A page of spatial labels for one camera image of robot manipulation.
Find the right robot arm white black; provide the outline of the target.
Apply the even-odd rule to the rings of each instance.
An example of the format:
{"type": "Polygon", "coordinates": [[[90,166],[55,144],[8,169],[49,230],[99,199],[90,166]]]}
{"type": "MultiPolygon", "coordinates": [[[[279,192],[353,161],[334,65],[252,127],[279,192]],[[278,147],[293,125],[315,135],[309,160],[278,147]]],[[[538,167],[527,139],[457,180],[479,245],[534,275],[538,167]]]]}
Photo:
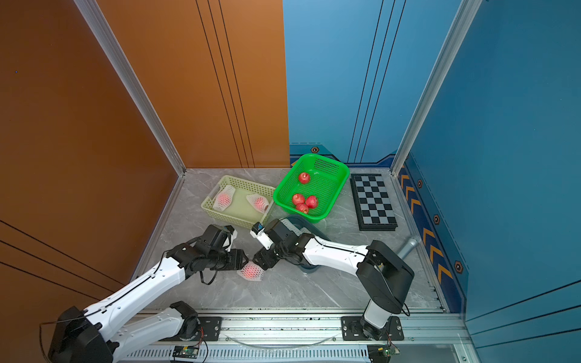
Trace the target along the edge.
{"type": "Polygon", "coordinates": [[[369,302],[358,321],[342,323],[345,340],[404,340],[398,315],[409,315],[405,299],[415,277],[404,259],[419,245],[416,239],[411,237],[396,252],[379,240],[367,246],[346,245],[300,231],[287,219],[266,227],[257,222],[251,236],[263,246],[253,263],[264,271],[284,260],[305,270],[327,267],[358,278],[369,302]]]}

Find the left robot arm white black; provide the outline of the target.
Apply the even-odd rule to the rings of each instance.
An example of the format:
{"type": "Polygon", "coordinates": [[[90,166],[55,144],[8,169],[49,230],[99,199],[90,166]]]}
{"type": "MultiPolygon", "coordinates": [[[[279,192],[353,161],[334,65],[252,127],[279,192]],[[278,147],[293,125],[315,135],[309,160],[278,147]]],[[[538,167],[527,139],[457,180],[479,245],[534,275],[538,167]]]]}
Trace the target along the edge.
{"type": "Polygon", "coordinates": [[[54,322],[47,362],[118,362],[159,340],[174,337],[200,343],[204,329],[198,313],[183,301],[138,322],[131,320],[146,306],[192,276],[239,271],[248,264],[235,249],[231,226],[210,225],[204,234],[162,253],[144,275],[85,309],[71,307],[54,322]]]}

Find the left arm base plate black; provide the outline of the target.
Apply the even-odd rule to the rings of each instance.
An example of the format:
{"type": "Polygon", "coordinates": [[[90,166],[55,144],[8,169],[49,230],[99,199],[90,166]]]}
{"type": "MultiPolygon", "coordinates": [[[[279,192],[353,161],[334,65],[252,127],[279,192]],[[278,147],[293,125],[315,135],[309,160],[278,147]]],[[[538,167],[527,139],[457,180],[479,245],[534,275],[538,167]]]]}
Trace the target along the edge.
{"type": "Polygon", "coordinates": [[[222,328],[222,317],[202,316],[196,319],[187,319],[178,334],[164,338],[166,342],[216,342],[222,328]]]}

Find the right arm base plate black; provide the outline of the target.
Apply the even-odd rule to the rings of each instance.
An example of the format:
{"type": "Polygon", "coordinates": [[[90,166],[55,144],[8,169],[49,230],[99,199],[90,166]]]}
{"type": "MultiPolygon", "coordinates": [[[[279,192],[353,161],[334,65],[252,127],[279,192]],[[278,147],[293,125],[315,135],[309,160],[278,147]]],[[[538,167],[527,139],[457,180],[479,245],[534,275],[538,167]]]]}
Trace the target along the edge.
{"type": "Polygon", "coordinates": [[[401,320],[397,316],[390,316],[382,328],[376,328],[357,316],[340,318],[343,340],[375,340],[375,341],[403,341],[405,340],[401,320]]]}

